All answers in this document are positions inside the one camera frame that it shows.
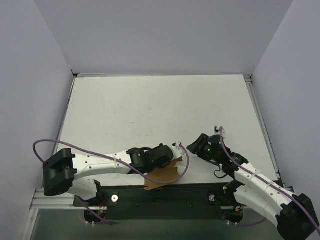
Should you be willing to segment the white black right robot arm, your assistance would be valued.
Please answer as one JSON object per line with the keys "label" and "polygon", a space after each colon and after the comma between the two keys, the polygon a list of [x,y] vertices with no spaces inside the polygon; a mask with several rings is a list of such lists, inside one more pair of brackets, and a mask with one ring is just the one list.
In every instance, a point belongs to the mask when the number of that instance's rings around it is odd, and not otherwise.
{"label": "white black right robot arm", "polygon": [[245,157],[226,147],[221,134],[201,134],[187,149],[214,163],[232,181],[223,187],[230,204],[244,205],[273,223],[285,240],[306,240],[319,232],[320,223],[311,199],[279,186],[256,169]]}

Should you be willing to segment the brown paper box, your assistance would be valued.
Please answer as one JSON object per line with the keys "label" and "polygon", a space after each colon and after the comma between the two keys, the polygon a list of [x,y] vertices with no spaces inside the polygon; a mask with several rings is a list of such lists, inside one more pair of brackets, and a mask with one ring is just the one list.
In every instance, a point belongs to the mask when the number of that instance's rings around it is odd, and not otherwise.
{"label": "brown paper box", "polygon": [[[158,182],[171,182],[176,180],[180,174],[178,172],[177,164],[182,162],[183,158],[174,159],[169,165],[164,168],[156,168],[151,173],[148,173],[146,176],[152,180]],[[146,191],[151,191],[154,189],[158,189],[160,187],[166,186],[168,183],[155,183],[150,180],[144,179],[144,189]]]}

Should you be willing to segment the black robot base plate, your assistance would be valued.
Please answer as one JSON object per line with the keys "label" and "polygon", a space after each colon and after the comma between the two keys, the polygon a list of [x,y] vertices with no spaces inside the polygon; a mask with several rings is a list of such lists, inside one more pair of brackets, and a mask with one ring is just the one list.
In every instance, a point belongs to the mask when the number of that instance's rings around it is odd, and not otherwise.
{"label": "black robot base plate", "polygon": [[102,197],[85,202],[91,209],[105,202],[102,216],[119,220],[223,220],[240,222],[244,210],[223,191],[224,183],[142,186],[104,186]]}

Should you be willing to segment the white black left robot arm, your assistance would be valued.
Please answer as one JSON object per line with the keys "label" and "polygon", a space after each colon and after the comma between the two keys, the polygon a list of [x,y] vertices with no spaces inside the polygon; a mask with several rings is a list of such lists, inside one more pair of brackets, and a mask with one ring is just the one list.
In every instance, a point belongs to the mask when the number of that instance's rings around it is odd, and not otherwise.
{"label": "white black left robot arm", "polygon": [[100,183],[92,176],[147,174],[182,155],[179,146],[163,144],[155,148],[131,148],[106,157],[73,154],[70,148],[64,148],[43,163],[44,195],[70,193],[96,206],[101,203],[103,194]]}

